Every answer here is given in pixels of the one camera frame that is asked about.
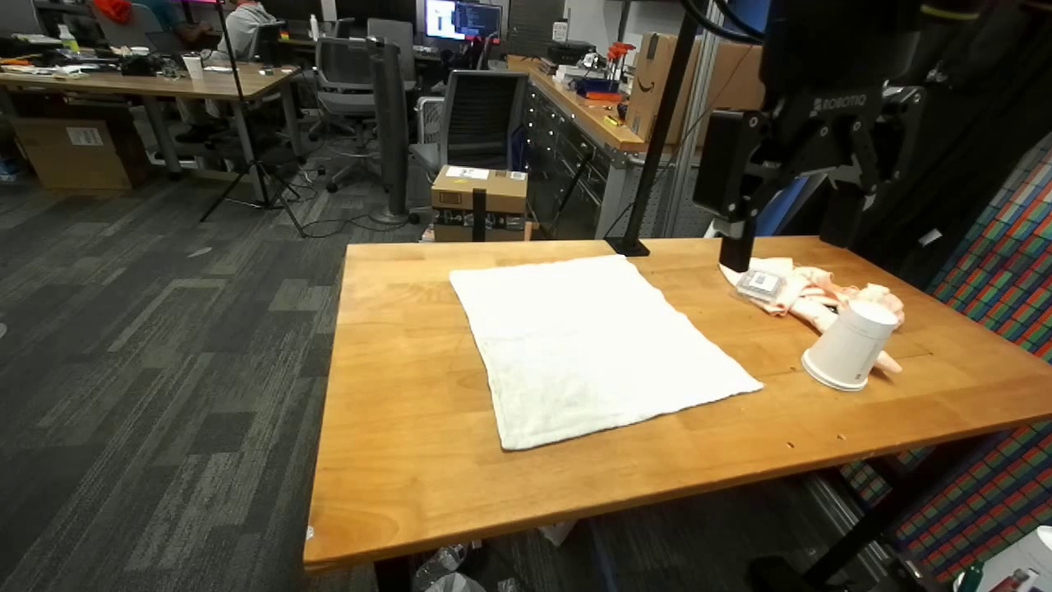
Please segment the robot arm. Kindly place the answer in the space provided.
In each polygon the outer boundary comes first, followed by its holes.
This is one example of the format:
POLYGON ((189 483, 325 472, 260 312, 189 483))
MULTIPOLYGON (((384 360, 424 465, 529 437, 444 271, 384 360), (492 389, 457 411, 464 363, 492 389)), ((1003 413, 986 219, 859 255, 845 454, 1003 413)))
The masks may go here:
POLYGON ((758 52, 765 98, 710 120, 698 196, 717 210, 720 263, 747 267, 790 181, 848 169, 826 232, 897 263, 933 212, 978 207, 997 165, 1047 129, 1047 0, 729 0, 691 15, 758 52))

